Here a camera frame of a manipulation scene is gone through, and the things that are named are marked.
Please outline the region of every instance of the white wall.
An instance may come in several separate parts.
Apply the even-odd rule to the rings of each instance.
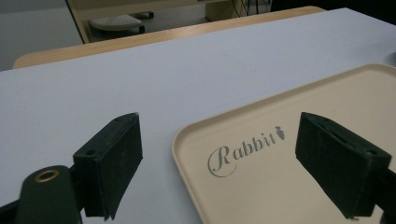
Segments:
[[[81,44],[65,0],[0,0],[0,71],[24,54]]]

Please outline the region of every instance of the beige tray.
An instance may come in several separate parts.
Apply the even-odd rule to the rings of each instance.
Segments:
[[[295,158],[300,114],[333,119],[396,155],[394,97],[396,69],[369,64],[185,127],[173,156],[201,220],[350,223]],[[354,222],[381,215],[376,207]]]

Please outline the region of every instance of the table surface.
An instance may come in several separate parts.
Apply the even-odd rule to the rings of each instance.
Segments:
[[[181,128],[367,63],[392,64],[395,37],[394,25],[343,8],[1,72],[0,204],[18,198],[30,173],[71,166],[102,127],[137,111],[144,159],[112,223],[200,223],[172,158]]]
[[[302,16],[321,11],[324,10],[319,7],[298,7],[278,12],[265,13],[261,15],[254,15],[225,21],[213,21],[209,23],[181,27],[160,32],[128,36],[124,38],[101,41],[69,48],[29,53],[21,56],[18,60],[16,60],[16,62],[14,63],[14,68],[27,67],[42,63],[59,62],[67,59],[84,57],[117,49],[127,49],[193,35],[201,35],[219,30],[232,29],[240,26],[246,26],[266,21],[283,20],[286,18]]]

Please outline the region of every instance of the wooden table edge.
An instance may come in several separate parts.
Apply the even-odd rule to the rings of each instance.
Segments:
[[[257,24],[268,21],[278,21],[292,17],[308,15],[325,11],[320,7],[298,7],[282,11],[264,13],[260,15],[235,18],[225,21],[212,21],[203,24],[186,26],[176,29],[133,35],[124,38],[95,42],[86,45],[78,45],[62,49],[51,49],[22,55],[14,63],[15,68],[23,68],[44,63],[54,63],[79,57],[85,57],[98,53],[110,52],[118,49],[127,49],[147,44],[178,39],[193,35],[232,29],[240,26]]]

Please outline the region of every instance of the tray rim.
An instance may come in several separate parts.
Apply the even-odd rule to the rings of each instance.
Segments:
[[[181,176],[181,178],[183,180],[183,183],[184,183],[184,185],[185,185],[185,187],[186,187],[186,189],[187,189],[187,191],[188,191],[188,193],[189,193],[189,195],[191,197],[191,200],[192,200],[192,202],[194,204],[194,207],[195,207],[196,211],[198,212],[198,215],[199,215],[201,221],[203,221],[204,223],[207,222],[207,218],[206,218],[205,212],[202,210],[201,205],[198,203],[198,200],[196,198],[197,195],[195,195],[193,193],[192,187],[190,186],[188,178],[187,178],[187,176],[186,176],[186,174],[185,174],[185,172],[183,170],[183,166],[181,165],[180,160],[179,160],[179,158],[177,156],[177,151],[179,150],[179,148],[176,148],[177,142],[179,142],[179,139],[182,139],[184,133],[188,133],[190,128],[192,128],[192,127],[194,127],[196,125],[199,125],[199,124],[201,124],[203,122],[208,122],[208,121],[210,121],[212,119],[217,119],[217,118],[222,117],[222,116],[227,116],[228,114],[231,114],[231,113],[237,113],[239,110],[242,110],[245,107],[251,107],[251,106],[253,106],[255,104],[263,104],[264,102],[274,100],[276,97],[282,97],[283,95],[288,95],[288,94],[290,94],[290,93],[292,93],[294,91],[301,91],[302,88],[313,87],[315,85],[318,85],[321,82],[325,82],[326,80],[330,80],[331,81],[332,79],[340,78],[340,77],[343,77],[343,76],[348,76],[351,73],[356,73],[356,72],[359,72],[361,70],[373,70],[373,69],[377,70],[377,71],[391,71],[391,72],[395,72],[394,76],[396,76],[396,67],[393,67],[393,66],[388,65],[388,64],[383,64],[383,63],[367,63],[367,64],[359,66],[359,67],[347,69],[344,72],[340,72],[340,73],[337,73],[337,74],[334,74],[334,75],[329,75],[327,77],[320,78],[320,79],[305,83],[303,85],[298,85],[298,86],[296,86],[294,88],[291,88],[289,90],[269,95],[267,97],[261,98],[260,100],[257,100],[257,101],[254,101],[254,102],[251,102],[251,103],[248,103],[248,104],[245,104],[245,105],[240,105],[240,106],[236,106],[236,107],[231,108],[231,109],[227,109],[227,110],[225,110],[223,112],[219,112],[219,113],[214,114],[212,116],[208,116],[206,118],[196,120],[195,122],[192,122],[192,123],[187,124],[184,127],[182,127],[177,132],[177,134],[175,135],[175,137],[174,137],[174,139],[172,141],[172,157],[173,157],[174,162],[175,162],[175,164],[177,166],[178,173],[179,173],[179,175]]]

